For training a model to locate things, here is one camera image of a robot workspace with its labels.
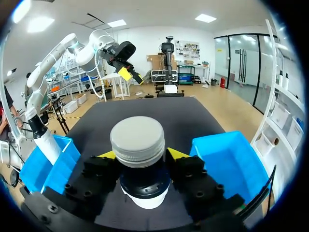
yellow tape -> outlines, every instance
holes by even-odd
[[[119,70],[118,74],[121,75],[126,81],[130,80],[132,77],[132,75],[124,67]]]
[[[98,157],[101,157],[101,158],[102,157],[107,157],[107,158],[110,158],[110,159],[114,159],[114,158],[116,158],[116,155],[115,155],[115,153],[113,151],[109,151],[107,153],[99,155]]]
[[[189,155],[186,155],[185,153],[182,153],[180,151],[176,151],[176,150],[174,150],[170,147],[168,147],[168,150],[169,150],[170,154],[172,155],[172,157],[174,158],[174,160],[180,159],[182,157],[185,157],[185,158],[190,157]]]
[[[143,78],[141,77],[140,74],[139,74],[139,77],[143,80]],[[140,83],[140,85],[143,84],[143,83],[144,83],[144,80]]]

person's arm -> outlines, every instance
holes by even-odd
[[[18,112],[16,111],[16,109],[13,105],[11,106],[10,110],[15,117],[19,116]],[[23,126],[23,123],[20,120],[18,120],[17,125],[18,125],[19,128],[21,128]]]
[[[2,120],[1,125],[0,125],[0,134],[3,133],[3,130],[5,129],[6,125],[8,125],[8,120]]]

black tabletop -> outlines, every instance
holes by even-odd
[[[204,106],[192,97],[154,98],[97,103],[68,133],[82,157],[71,177],[72,182],[83,169],[83,161],[111,151],[110,132],[119,121],[132,116],[148,116],[159,121],[164,129],[166,147],[189,154],[192,139],[224,133]],[[192,222],[180,195],[170,185],[163,203],[156,209],[136,206],[123,194],[119,184],[110,193],[97,224],[126,230],[163,230]]]

ceiling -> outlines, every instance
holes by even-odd
[[[33,1],[26,17],[12,27],[5,47],[4,72],[17,68],[10,77],[25,77],[45,55],[69,33],[76,33],[80,42],[87,43],[89,34],[123,19],[127,25],[108,29],[108,32],[143,26],[188,27],[215,32],[244,26],[265,26],[271,20],[268,10],[258,0],[55,0],[53,3]],[[200,14],[216,17],[211,23],[194,20]],[[27,33],[31,19],[47,16],[54,23],[43,32]]]

red fire extinguisher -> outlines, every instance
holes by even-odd
[[[220,87],[225,88],[225,79],[221,77]]]

